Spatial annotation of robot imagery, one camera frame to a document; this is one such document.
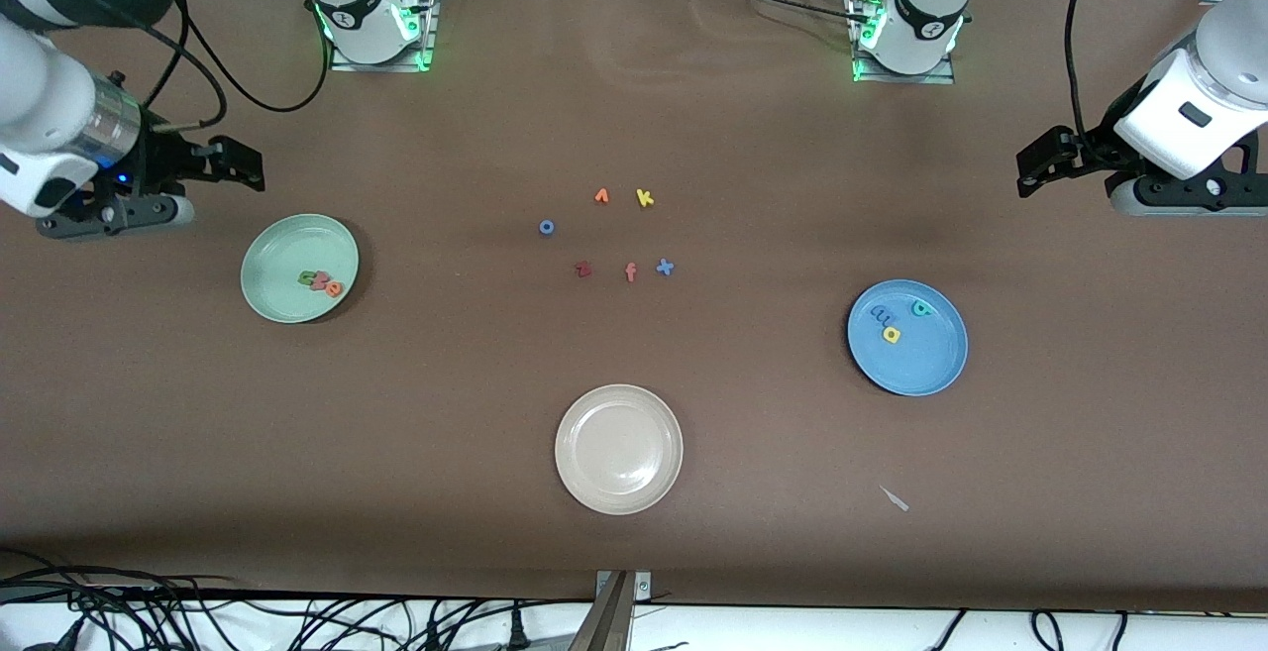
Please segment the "green plate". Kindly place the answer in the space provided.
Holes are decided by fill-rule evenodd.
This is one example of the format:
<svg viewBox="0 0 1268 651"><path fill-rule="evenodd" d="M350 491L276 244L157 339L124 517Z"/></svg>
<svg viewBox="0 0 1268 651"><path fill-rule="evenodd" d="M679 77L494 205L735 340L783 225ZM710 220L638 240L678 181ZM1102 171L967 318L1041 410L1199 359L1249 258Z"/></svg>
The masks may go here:
<svg viewBox="0 0 1268 651"><path fill-rule="evenodd" d="M353 294L361 268L361 249L344 222L322 214L281 218L250 244L240 266L245 302L275 324L316 321ZM326 272L344 283L344 294L331 298L297 280L301 272Z"/></svg>

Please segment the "blue plate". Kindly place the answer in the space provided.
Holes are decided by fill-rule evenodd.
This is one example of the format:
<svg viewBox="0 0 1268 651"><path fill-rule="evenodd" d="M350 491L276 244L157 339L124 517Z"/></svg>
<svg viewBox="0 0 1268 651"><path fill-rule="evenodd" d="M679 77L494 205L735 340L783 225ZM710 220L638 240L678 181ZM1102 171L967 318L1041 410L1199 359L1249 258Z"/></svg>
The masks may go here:
<svg viewBox="0 0 1268 651"><path fill-rule="evenodd" d="M914 299L924 299L935 313L915 317ZM869 308L883 305L896 313L891 326L902 330L896 344L883 339L883 325ZM910 279L880 280L862 291L844 319L844 344L864 376L896 395L932 395L959 379L967 364L970 340L956 306L933 286Z"/></svg>

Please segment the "brown table cover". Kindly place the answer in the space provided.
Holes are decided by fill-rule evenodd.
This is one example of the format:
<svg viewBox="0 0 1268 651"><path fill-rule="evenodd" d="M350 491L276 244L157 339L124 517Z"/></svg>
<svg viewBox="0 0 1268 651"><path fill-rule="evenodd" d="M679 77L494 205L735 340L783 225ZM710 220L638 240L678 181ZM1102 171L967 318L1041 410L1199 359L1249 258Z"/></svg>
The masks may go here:
<svg viewBox="0 0 1268 651"><path fill-rule="evenodd" d="M193 225L75 244L0 206L0 546L268 591L644 569L670 602L1264 609L1268 218L1121 216L1099 176L1019 199L1069 118L1065 3L973 0L924 86L853 82L839 24L749 0L448 0L426 74L235 96L265 193L190 184ZM297 214L361 268L275 324L240 266ZM941 392L847 350L889 279L965 320ZM686 448L628 516L555 470L612 383Z"/></svg>

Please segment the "beige plate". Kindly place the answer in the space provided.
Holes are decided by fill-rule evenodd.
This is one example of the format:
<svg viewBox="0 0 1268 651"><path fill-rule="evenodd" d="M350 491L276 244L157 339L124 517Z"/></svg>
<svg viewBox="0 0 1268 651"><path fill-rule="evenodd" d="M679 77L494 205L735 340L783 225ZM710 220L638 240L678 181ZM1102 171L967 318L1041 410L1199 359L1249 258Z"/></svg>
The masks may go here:
<svg viewBox="0 0 1268 651"><path fill-rule="evenodd" d="M554 439L557 475L571 497L610 516L652 509L675 489L683 428L659 395L612 383L576 398Z"/></svg>

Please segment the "aluminium profile beam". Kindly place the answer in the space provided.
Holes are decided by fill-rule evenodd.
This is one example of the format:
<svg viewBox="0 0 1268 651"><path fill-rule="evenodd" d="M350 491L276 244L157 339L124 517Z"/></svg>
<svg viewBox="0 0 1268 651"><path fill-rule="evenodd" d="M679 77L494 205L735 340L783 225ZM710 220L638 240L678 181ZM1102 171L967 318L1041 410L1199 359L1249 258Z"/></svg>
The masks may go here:
<svg viewBox="0 0 1268 651"><path fill-rule="evenodd" d="M568 651L629 651L638 591L635 571L607 571Z"/></svg>

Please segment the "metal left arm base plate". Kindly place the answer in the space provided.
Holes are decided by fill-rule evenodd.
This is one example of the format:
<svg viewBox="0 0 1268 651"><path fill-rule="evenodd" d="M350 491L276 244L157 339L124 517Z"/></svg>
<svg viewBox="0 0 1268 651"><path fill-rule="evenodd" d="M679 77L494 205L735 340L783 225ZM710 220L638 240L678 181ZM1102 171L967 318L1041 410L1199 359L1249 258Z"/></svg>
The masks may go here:
<svg viewBox="0 0 1268 651"><path fill-rule="evenodd" d="M951 38L948 47L943 49L940 62L935 69L924 74L899 74L879 63L874 55L864 48L864 37L874 36L875 27L883 19L883 0L843 0L846 11L851 16L865 16L865 22L856 22L850 27L850 46L852 58L853 82L896 82L898 85L952 85L954 63L950 49L956 46Z"/></svg>

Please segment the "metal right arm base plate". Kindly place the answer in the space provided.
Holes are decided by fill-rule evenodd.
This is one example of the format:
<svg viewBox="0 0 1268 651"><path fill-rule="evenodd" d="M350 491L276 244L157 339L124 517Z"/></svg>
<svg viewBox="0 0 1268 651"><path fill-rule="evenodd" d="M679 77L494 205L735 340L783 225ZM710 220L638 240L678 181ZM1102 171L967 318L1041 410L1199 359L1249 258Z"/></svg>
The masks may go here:
<svg viewBox="0 0 1268 651"><path fill-rule="evenodd" d="M431 67L441 0L380 0L360 20L346 10L322 8L333 47L331 69L356 72L426 72Z"/></svg>

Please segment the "small metal bracket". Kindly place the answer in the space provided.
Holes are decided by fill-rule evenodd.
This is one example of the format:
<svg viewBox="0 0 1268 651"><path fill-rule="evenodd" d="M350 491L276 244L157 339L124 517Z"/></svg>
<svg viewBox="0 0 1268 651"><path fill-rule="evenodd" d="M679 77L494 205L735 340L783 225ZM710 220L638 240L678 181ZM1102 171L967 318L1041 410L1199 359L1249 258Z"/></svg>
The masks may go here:
<svg viewBox="0 0 1268 651"><path fill-rule="evenodd" d="M607 579L612 577L616 571L612 570L598 570L596 574L596 588L593 588L593 596L598 598L598 594L606 588ZM652 575L649 570L633 570L630 576L634 584L634 600L638 604L642 602L650 602L652 598Z"/></svg>

